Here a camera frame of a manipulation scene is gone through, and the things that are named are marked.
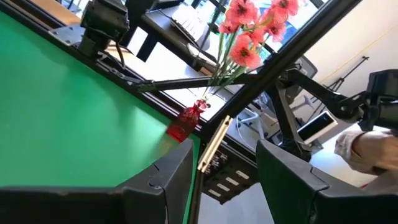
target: black table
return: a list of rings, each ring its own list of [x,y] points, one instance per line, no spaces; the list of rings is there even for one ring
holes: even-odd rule
[[[130,22],[131,30],[135,30],[136,27],[140,27],[148,33],[148,36],[141,46],[137,57],[145,62],[149,58],[149,55],[155,48],[156,44],[160,42],[163,46],[173,52],[189,66],[193,67],[196,71],[199,71],[202,67],[211,70],[211,67],[209,67],[209,65],[206,65],[205,63],[199,61],[198,63],[196,63],[195,66],[193,66],[193,61],[195,58],[190,54],[187,48],[187,44],[190,43],[190,41],[176,27],[173,27],[172,25],[170,17],[182,5],[183,4],[167,9],[161,9],[161,12],[149,12],[142,15],[139,21]],[[206,29],[203,31],[202,37],[200,37],[199,41],[197,42],[197,44],[201,46],[203,41],[205,41],[203,50],[207,50],[210,47],[210,40],[204,40],[207,31],[208,27],[206,27]]]

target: white device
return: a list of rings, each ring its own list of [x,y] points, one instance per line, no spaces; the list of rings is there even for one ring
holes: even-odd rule
[[[337,126],[337,124],[337,121],[330,115],[329,111],[324,111],[302,126],[298,130],[298,135],[303,139],[304,144],[308,145]]]

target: person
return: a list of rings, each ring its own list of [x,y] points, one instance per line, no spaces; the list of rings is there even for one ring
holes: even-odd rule
[[[398,137],[392,131],[345,131],[336,141],[335,154],[353,170],[379,176],[364,190],[398,192]]]

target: green surface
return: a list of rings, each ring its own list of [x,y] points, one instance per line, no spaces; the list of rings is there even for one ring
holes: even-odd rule
[[[175,145],[165,116],[2,12],[0,67],[0,186],[115,186]]]

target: bouquet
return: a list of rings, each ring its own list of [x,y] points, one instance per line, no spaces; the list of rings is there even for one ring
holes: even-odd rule
[[[298,0],[272,0],[271,7],[263,14],[259,13],[253,0],[230,0],[225,20],[219,28],[216,69],[203,94],[203,101],[230,85],[245,71],[261,66],[259,53],[266,40],[272,37],[274,42],[282,41],[286,21],[298,10]]]

